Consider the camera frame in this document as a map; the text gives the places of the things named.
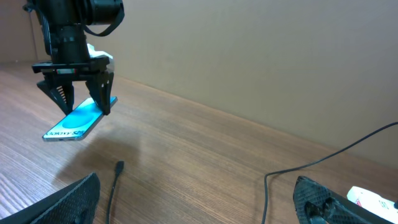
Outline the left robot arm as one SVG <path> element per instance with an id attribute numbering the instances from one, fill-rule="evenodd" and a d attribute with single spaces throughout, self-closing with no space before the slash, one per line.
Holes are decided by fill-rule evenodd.
<path id="1" fill-rule="evenodd" d="M 111 58 L 105 54 L 90 55 L 86 36 L 90 25 L 106 25 L 98 36 L 112 33 L 124 19 L 122 0 L 31 0 L 23 6 L 35 11 L 44 35 L 48 62 L 32 65 L 34 73 L 42 73 L 37 83 L 65 113 L 73 111 L 73 82 L 85 82 L 89 94 L 103 112 L 111 109 L 111 88 L 114 73 Z"/>

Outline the teal screen Galaxy smartphone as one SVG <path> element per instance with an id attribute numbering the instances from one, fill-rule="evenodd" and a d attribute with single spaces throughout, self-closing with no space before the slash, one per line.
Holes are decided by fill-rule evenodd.
<path id="1" fill-rule="evenodd" d="M 81 141 L 101 121 L 103 116 L 103 112 L 94 100 L 87 98 L 47 131 L 42 139 L 45 142 Z"/>

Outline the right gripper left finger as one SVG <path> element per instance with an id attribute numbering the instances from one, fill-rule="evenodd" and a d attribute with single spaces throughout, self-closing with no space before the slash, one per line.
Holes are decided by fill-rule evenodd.
<path id="1" fill-rule="evenodd" d="M 1 224 L 92 224 L 100 197 L 96 173 L 1 220 Z"/>

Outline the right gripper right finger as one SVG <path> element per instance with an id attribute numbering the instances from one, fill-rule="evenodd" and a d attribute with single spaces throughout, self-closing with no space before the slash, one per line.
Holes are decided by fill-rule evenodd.
<path id="1" fill-rule="evenodd" d="M 296 181 L 293 201 L 300 224 L 392 223 L 305 176 Z"/>

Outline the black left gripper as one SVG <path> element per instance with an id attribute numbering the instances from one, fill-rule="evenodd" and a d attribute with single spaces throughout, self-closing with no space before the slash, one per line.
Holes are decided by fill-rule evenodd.
<path id="1" fill-rule="evenodd" d="M 90 60 L 80 63 L 53 63 L 42 62 L 32 65 L 34 73 L 42 73 L 45 80 L 38 82 L 37 87 L 42 90 L 63 112 L 65 115 L 73 111 L 74 87 L 72 82 L 86 81 L 86 86 L 90 96 L 95 101 L 104 115 L 111 112 L 111 89 L 114 73 L 108 72 L 106 65 L 109 58 L 99 58 L 95 68 L 98 72 L 90 73 Z"/>

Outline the white power strip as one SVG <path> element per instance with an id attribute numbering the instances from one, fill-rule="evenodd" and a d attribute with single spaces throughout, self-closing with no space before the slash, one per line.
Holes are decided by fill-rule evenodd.
<path id="1" fill-rule="evenodd" d="M 356 186 L 352 186 L 348 191 L 347 199 L 367 211 L 397 224 L 397 202 L 385 199 L 370 190 Z"/>

